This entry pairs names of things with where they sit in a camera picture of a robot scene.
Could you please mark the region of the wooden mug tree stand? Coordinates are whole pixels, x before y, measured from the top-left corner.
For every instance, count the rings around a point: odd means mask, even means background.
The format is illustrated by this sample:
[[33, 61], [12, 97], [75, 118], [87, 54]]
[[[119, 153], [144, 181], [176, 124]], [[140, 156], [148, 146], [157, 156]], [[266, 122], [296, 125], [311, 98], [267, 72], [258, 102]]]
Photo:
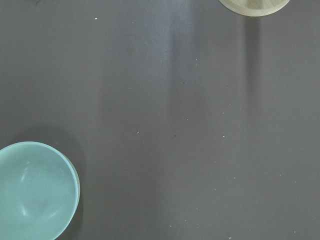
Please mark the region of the wooden mug tree stand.
[[220, 0], [219, 2], [237, 14], [263, 17], [281, 10], [290, 0]]

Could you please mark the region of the far green bowl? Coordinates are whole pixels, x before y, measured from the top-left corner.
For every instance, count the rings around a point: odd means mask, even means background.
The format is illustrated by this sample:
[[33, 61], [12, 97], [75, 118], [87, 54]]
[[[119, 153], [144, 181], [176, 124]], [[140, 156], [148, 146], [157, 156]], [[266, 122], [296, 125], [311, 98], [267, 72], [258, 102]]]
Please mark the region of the far green bowl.
[[78, 173], [60, 151], [23, 141], [0, 150], [0, 238], [55, 240], [71, 223], [81, 194]]

